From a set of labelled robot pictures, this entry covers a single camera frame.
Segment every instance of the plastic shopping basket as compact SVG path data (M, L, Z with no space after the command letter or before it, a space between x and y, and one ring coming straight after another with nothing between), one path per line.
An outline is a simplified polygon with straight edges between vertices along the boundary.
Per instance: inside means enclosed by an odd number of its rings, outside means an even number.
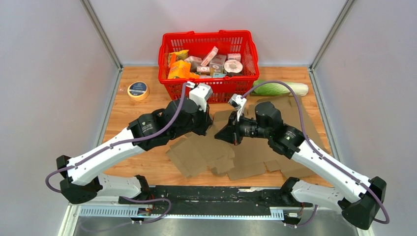
M218 54L240 53L243 64L243 76L209 79L167 79L169 73L168 54L188 49L189 56L204 58L210 50L216 46ZM171 99L179 99L182 84L186 81L204 83L213 89L213 95L209 103L228 102L234 93L244 94L259 78L258 54L252 36L247 30L226 31L220 30L214 33L166 33L162 38L162 46L159 49L159 82L163 84Z

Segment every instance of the yellow snack bag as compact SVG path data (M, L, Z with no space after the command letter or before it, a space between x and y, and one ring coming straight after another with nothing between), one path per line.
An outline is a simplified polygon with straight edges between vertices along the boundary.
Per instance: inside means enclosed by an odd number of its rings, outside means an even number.
M190 76L191 64L179 60L172 64L168 79L188 79Z
M190 78L193 78L193 79L199 79L199 78L200 78L200 75L198 75L198 74L196 74L196 73L194 73L194 72L191 72L191 73L190 73Z
M171 62L172 55L177 56L177 60L185 60L188 57L188 50L181 50L179 52L173 52L168 54L168 64Z

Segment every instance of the wooden table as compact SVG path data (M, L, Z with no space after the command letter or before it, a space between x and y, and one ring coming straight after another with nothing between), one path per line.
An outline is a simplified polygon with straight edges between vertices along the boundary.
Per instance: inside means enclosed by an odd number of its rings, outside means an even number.
M168 105L171 99L165 87L159 83L157 76L158 67L124 68L104 136L104 142L118 134L141 114L151 113L156 109L165 108ZM325 148L330 150L307 68L261 67L260 78L308 84L309 93L302 98L302 101L325 144ZM128 86L136 81L145 82L150 89L150 94L144 101L133 101L127 95ZM262 97L249 96L247 104L252 104L260 98ZM231 109L229 104L210 104L210 112L212 114L217 111L229 109ZM176 141L172 140L166 146L155 147L140 155L132 156L106 170L105 173L121 177L142 175L146 177L148 183L151 185L281 186L286 180L279 171L267 172L263 175L235 181L229 180L227 176L216 177L209 170L201 173L197 177L185 178L165 155L169 149L169 145L172 145ZM330 186L324 179L317 175L303 179L310 183Z

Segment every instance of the round container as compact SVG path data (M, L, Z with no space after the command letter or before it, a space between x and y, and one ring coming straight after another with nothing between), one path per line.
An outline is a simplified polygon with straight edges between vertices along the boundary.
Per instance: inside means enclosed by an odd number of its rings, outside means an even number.
M238 60L227 60L224 63L224 70L228 73L240 73L243 70L243 65Z
M149 88L144 82L134 82L129 86L127 94L135 101L142 101L149 95Z

